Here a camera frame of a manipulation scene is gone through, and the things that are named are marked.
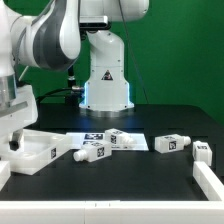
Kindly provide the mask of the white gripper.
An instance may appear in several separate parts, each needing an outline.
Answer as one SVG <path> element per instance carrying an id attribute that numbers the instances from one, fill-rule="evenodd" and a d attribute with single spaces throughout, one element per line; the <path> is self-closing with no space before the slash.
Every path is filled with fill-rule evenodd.
<path id="1" fill-rule="evenodd" d="M 31 85 L 17 89 L 16 99 L 0 107 L 0 153 L 16 152 L 24 141 L 23 129 L 36 122 L 37 106 Z"/>

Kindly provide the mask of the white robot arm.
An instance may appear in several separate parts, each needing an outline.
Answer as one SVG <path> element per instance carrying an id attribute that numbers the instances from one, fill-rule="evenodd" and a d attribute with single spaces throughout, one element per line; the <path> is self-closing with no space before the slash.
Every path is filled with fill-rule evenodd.
<path id="1" fill-rule="evenodd" d="M 90 42 L 90 78 L 80 109 L 109 117 L 131 112 L 124 43 L 110 25 L 141 19 L 148 8 L 149 0 L 50 0 L 39 15 L 28 16 L 0 0 L 0 154 L 18 150 L 23 128 L 37 120 L 32 87 L 19 81 L 17 66 L 67 70 L 84 36 Z"/>

